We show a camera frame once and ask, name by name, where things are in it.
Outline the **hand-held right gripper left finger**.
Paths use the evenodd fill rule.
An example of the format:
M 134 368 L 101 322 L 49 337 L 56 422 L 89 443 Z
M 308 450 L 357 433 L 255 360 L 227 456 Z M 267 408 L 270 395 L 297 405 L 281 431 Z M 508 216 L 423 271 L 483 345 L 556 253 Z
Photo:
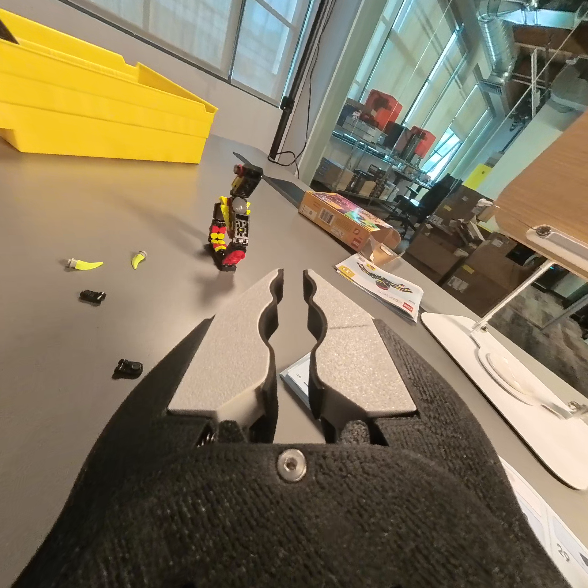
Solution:
M 275 353 L 283 269 L 271 270 L 212 318 L 168 411 L 234 421 L 253 442 L 273 442 L 278 417 Z

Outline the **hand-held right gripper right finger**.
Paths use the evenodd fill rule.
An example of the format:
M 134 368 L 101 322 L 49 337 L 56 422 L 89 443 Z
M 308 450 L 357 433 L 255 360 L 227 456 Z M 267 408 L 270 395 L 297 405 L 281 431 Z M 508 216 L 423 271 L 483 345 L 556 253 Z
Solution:
M 349 422 L 412 417 L 417 406 L 372 315 L 314 270 L 303 272 L 310 354 L 308 398 L 326 442 Z

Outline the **black red yellow lego model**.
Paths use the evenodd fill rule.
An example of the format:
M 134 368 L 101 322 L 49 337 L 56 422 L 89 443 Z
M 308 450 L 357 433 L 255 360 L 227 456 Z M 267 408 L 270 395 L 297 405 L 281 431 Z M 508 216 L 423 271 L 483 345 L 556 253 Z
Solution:
M 215 203 L 208 234 L 208 250 L 221 272 L 234 272 L 245 259 L 251 215 L 249 198 L 263 176 L 263 169 L 252 164 L 235 165 L 233 172 L 229 196 L 221 196 Z

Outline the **yellow plastic bin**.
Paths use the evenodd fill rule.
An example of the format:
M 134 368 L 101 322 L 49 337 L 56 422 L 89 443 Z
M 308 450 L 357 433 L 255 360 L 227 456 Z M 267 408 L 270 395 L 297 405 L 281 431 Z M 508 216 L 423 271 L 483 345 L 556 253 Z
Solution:
M 20 152 L 198 164 L 216 113 L 141 63 L 1 10 L 1 139 Z

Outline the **orange cardboard lego box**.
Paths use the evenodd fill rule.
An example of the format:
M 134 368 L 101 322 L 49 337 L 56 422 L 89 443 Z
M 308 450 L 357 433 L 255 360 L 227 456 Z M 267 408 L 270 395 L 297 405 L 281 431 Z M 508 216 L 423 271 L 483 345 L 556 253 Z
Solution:
M 399 232 L 342 195 L 307 190 L 298 211 L 380 268 L 401 256 Z

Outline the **open instruction booklet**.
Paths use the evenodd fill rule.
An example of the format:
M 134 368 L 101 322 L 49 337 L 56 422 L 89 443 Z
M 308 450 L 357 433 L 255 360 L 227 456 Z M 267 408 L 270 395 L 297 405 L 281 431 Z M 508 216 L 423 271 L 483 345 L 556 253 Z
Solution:
M 284 383 L 310 409 L 310 353 L 280 373 Z M 533 533 L 572 587 L 587 587 L 587 548 L 540 494 L 500 458 L 516 500 Z

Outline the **closed instruction booklet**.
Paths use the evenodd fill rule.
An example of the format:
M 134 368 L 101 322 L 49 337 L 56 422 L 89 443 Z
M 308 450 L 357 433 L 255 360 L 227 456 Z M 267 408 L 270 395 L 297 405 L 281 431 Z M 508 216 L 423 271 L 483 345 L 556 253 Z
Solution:
M 376 266 L 357 253 L 334 266 L 335 271 L 391 310 L 417 322 L 423 289 Z

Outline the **wooden board on white stand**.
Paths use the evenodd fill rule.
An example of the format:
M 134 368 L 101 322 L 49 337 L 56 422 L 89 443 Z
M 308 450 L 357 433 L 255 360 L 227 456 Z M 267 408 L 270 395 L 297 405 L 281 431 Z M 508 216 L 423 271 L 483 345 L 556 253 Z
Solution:
M 515 176 L 493 204 L 498 227 L 546 260 L 478 321 L 422 322 L 551 474 L 587 490 L 587 405 L 565 404 L 489 333 L 488 323 L 553 263 L 587 279 L 587 113 Z

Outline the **stack of cardboard boxes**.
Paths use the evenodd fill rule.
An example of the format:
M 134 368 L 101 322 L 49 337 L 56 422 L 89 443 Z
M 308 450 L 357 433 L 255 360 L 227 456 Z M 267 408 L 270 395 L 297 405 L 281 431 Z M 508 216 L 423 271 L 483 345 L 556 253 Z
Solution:
M 479 224 L 481 195 L 459 186 L 421 223 L 405 259 L 477 315 L 522 284 L 529 273 L 514 253 L 518 242 Z

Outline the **metal shelf rack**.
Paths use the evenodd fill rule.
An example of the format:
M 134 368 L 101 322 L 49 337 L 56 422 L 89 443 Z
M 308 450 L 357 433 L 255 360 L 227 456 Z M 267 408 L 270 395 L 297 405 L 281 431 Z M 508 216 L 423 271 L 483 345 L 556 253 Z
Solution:
M 384 130 L 361 120 L 364 102 L 348 98 L 313 175 L 329 192 L 363 199 L 415 198 L 433 186 L 424 158 L 414 155 L 418 138 L 412 126 L 388 123 Z

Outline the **black stand pole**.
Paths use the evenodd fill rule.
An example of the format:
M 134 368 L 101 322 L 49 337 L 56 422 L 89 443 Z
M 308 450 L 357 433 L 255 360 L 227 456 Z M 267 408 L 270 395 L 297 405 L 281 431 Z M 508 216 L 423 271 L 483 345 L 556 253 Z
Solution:
M 301 47 L 301 52 L 299 52 L 299 56 L 293 62 L 295 67 L 293 69 L 293 76 L 291 76 L 291 80 L 289 81 L 289 84 L 287 84 L 288 92 L 282 97 L 280 102 L 279 108 L 281 110 L 281 117 L 277 124 L 275 136 L 267 157 L 268 161 L 273 164 L 278 163 L 280 156 L 289 153 L 293 156 L 293 163 L 298 163 L 298 157 L 300 157 L 300 155 L 297 155 L 292 151 L 284 150 L 282 144 L 289 125 L 290 117 L 293 114 L 293 110 L 302 89 L 308 66 L 312 57 L 319 53 L 320 39 L 327 26 L 333 5 L 334 1 L 318 1 L 316 11 L 313 13 L 314 18 L 312 25 L 310 26 L 308 33 L 305 36 L 300 36 L 299 45 Z

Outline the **large grid window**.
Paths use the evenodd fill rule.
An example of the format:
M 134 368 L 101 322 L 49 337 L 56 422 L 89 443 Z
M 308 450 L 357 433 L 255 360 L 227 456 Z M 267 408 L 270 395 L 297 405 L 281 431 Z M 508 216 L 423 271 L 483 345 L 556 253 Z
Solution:
M 278 106 L 316 1 L 63 1 Z

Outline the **dark flat base plate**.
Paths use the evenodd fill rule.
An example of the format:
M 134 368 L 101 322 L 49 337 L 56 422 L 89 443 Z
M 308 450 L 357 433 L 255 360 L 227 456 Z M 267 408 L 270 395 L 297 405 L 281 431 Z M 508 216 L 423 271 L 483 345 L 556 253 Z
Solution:
M 245 148 L 236 148 L 232 154 L 237 162 L 243 165 L 253 165 L 262 168 L 263 175 L 259 186 L 252 197 L 253 204 L 261 205 L 273 201 L 288 203 L 294 210 L 298 210 L 308 186 L 285 167 L 269 160 L 267 155 L 254 149 L 249 152 Z

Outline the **silver ventilation duct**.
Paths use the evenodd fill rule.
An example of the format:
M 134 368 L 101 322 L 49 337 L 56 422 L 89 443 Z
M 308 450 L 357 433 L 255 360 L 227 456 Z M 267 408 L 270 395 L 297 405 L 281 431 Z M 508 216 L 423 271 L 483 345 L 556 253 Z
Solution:
M 518 58 L 513 24 L 506 16 L 519 11 L 523 1 L 459 1 L 465 25 L 468 72 L 481 91 L 507 97 L 507 86 Z

